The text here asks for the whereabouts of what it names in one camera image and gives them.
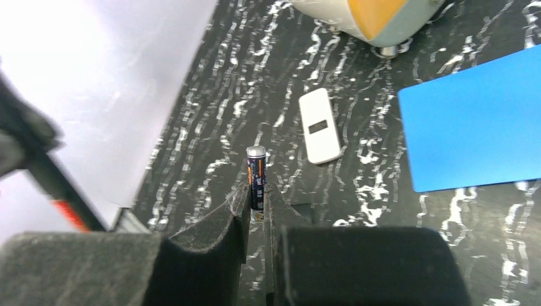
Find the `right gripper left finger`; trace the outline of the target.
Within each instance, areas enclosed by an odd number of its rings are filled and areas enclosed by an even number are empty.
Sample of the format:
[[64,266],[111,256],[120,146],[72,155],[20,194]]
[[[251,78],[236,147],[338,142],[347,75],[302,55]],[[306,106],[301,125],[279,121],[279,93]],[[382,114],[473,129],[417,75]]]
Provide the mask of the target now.
[[249,188],[161,233],[22,233],[1,248],[2,305],[234,305],[246,262]]

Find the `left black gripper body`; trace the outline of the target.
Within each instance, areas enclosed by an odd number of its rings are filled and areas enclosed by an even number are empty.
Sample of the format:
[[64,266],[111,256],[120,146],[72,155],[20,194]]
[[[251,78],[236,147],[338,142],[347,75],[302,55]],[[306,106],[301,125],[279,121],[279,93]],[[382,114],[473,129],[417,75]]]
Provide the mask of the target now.
[[1,75],[1,176],[37,163],[39,172],[63,177],[49,154],[61,144],[60,136],[51,118],[17,94]]

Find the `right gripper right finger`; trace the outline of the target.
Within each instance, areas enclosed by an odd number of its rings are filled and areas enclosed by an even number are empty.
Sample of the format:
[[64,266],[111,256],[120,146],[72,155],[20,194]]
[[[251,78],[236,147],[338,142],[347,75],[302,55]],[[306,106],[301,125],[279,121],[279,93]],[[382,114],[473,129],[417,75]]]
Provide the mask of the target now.
[[432,229],[315,226],[265,186],[267,305],[470,305]]

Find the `black remote control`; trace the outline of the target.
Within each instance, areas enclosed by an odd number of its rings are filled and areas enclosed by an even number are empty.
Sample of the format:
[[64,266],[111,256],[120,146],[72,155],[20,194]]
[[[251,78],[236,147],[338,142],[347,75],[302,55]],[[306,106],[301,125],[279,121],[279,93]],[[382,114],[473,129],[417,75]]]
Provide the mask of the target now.
[[27,162],[27,169],[38,185],[50,196],[51,201],[68,202],[90,231],[107,230],[90,204],[71,184],[47,152],[43,149],[35,151]]

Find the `white remote control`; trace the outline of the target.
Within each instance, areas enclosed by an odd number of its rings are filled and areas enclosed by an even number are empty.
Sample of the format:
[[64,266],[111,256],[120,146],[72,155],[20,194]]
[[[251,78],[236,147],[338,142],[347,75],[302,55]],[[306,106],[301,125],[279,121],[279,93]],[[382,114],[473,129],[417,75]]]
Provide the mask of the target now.
[[339,158],[341,144],[327,90],[319,88],[301,96],[299,110],[308,161],[324,164]]

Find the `black battery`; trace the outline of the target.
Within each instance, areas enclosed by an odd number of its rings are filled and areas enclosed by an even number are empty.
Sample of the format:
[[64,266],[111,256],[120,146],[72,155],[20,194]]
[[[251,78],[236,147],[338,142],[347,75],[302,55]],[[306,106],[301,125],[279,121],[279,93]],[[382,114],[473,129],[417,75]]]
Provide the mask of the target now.
[[266,148],[252,146],[246,149],[251,216],[255,223],[263,223],[266,183]]

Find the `blue foam pad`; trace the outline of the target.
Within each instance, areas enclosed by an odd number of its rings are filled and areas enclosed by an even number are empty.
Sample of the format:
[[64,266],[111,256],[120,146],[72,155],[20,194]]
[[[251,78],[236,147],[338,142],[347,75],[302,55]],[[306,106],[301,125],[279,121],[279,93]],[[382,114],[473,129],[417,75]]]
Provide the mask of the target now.
[[540,47],[401,89],[418,193],[540,178]]

